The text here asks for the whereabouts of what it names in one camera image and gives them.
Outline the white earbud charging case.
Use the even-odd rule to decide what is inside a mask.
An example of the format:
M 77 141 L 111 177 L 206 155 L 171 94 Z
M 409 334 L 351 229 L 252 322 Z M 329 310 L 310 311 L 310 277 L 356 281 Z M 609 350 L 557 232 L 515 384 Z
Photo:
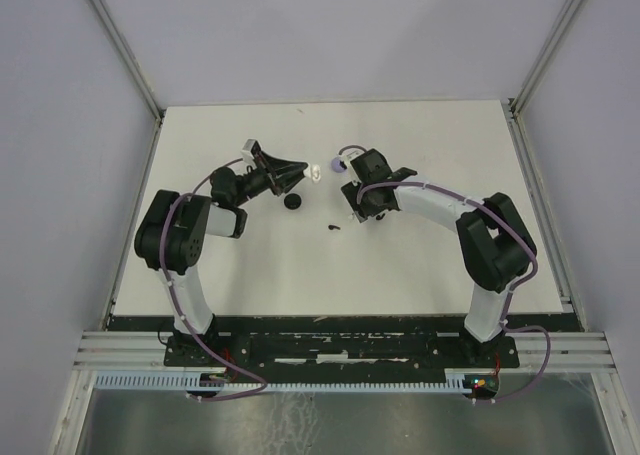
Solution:
M 322 174 L 321 167 L 318 164 L 309 164 L 304 170 L 303 175 L 308 178 L 313 184 L 320 182 Z

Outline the purple earbud charging case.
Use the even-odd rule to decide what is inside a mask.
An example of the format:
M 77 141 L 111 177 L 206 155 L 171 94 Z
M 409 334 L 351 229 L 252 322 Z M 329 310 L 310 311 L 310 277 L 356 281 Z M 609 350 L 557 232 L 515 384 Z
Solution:
M 341 161 L 340 158 L 336 157 L 334 158 L 331 163 L 330 163 L 331 169 L 335 172 L 335 173 L 344 173 L 347 168 L 344 165 L 344 163 Z

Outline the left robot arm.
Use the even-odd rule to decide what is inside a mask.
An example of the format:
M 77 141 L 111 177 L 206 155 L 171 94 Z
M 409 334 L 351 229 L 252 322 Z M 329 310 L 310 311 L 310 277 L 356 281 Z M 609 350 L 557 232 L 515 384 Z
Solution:
M 161 278 L 172 305 L 174 331 L 190 337 L 186 351 L 198 364 L 212 364 L 221 353 L 221 341 L 212 334 L 215 315 L 198 271 L 206 238 L 240 238 L 248 219 L 245 203 L 265 192 L 280 197 L 304 179 L 316 183 L 320 178 L 317 165 L 273 157 L 250 139 L 241 158 L 199 183 L 209 186 L 207 195 L 196 189 L 155 194 L 134 237 L 134 251 Z

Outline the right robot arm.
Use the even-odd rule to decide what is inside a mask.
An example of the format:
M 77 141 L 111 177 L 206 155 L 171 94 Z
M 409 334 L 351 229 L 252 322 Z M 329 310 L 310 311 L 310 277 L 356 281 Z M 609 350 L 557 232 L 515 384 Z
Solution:
M 341 192 L 359 222 L 391 211 L 405 212 L 458 237 L 464 267 L 473 281 L 459 354 L 472 366 L 491 359 L 494 339 L 506 331 L 516 288 L 539 269 L 537 247 L 512 199 L 501 192 L 486 198 L 463 195 L 413 169 L 392 170 L 379 151 L 356 145 L 343 148 L 331 168 L 349 175 Z

